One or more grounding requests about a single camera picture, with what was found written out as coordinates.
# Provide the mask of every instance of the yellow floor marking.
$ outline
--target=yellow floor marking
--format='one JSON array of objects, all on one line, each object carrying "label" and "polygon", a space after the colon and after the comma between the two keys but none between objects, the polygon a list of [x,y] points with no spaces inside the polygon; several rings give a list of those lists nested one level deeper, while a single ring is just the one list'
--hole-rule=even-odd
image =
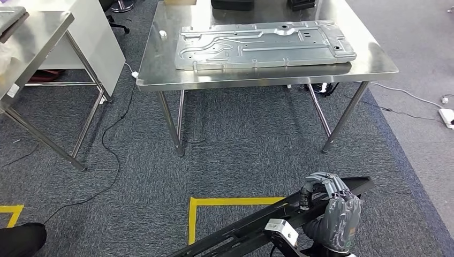
[{"label": "yellow floor marking", "polygon": [[24,208],[23,205],[0,206],[0,213],[12,213],[10,221],[8,222],[8,225],[6,226],[7,228],[14,227],[23,208]]},{"label": "yellow floor marking", "polygon": [[222,205],[272,205],[281,201],[283,197],[253,197],[253,198],[193,198],[189,200],[188,244],[195,242],[195,223],[197,206],[222,206]]}]

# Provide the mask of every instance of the stainless steel table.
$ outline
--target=stainless steel table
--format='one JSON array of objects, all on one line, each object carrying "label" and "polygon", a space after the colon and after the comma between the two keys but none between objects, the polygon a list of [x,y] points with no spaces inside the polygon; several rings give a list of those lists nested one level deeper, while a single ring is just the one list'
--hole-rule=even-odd
[{"label": "stainless steel table", "polygon": [[[165,120],[177,153],[184,155],[181,146],[181,119],[184,94],[189,89],[229,88],[308,84],[317,113],[328,136],[323,151],[333,144],[354,107],[360,101],[369,81],[389,80],[398,69],[372,37],[345,0],[319,0],[317,7],[292,12],[286,0],[260,0],[253,11],[212,10],[210,0],[198,0],[197,5],[165,5],[159,2],[148,37],[136,84],[142,91],[157,91]],[[356,60],[336,65],[271,67],[241,70],[176,70],[174,64],[181,27],[206,28],[217,24],[252,24],[259,22],[332,20],[342,30],[357,53]],[[313,83],[364,81],[333,131],[329,128],[314,91]],[[165,90],[181,90],[177,127],[170,115]]]},{"label": "stainless steel table", "polygon": [[[97,78],[87,59],[80,51],[71,34],[67,31],[74,17],[69,12],[46,11],[30,12],[29,17],[21,24],[12,36],[5,42],[15,51],[15,58],[12,59],[11,65],[7,72],[2,75],[0,81],[0,114],[5,113],[23,128],[28,130],[33,136],[40,139],[46,145],[51,147],[61,157],[71,162],[77,169],[83,170],[85,167],[75,158],[79,152],[80,146],[89,129],[92,119],[96,113],[97,107],[103,100],[111,101],[111,97],[105,91],[104,86]],[[55,82],[49,84],[27,84],[29,79],[40,67],[47,55],[52,51],[55,44],[66,36],[71,43],[75,53],[84,64],[87,73],[90,75],[92,82]],[[18,95],[25,86],[96,86],[99,95],[94,103],[92,110],[85,122],[85,125],[77,139],[76,145],[71,154],[68,154],[60,146],[46,137],[40,130],[30,122],[21,117],[13,108],[12,104],[18,99]]]}]

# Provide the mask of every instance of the white power strip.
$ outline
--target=white power strip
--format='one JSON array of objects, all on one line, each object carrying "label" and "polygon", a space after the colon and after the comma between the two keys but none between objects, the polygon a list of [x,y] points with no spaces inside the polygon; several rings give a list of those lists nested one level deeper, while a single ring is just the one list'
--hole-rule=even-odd
[{"label": "white power strip", "polygon": [[451,109],[440,109],[438,112],[446,124],[446,127],[454,130],[454,125],[451,125],[451,122],[454,121],[454,111]]}]

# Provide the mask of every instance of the gray robotic hand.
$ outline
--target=gray robotic hand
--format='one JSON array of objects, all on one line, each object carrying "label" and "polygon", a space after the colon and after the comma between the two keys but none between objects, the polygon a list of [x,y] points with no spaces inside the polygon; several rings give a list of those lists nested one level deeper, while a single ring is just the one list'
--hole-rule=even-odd
[{"label": "gray robotic hand", "polygon": [[336,174],[316,172],[304,180],[300,198],[302,210],[311,208],[312,194],[320,186],[326,189],[329,197],[325,213],[303,225],[302,229],[314,243],[337,253],[348,253],[361,214],[361,200]]}]

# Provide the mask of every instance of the black case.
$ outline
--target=black case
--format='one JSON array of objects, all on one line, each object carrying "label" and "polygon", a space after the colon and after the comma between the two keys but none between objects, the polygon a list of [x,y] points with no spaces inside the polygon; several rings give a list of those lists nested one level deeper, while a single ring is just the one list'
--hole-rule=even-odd
[{"label": "black case", "polygon": [[211,0],[214,9],[250,11],[254,9],[254,0]]},{"label": "black case", "polygon": [[315,0],[287,0],[287,5],[292,11],[299,11],[313,8],[315,6]]}]

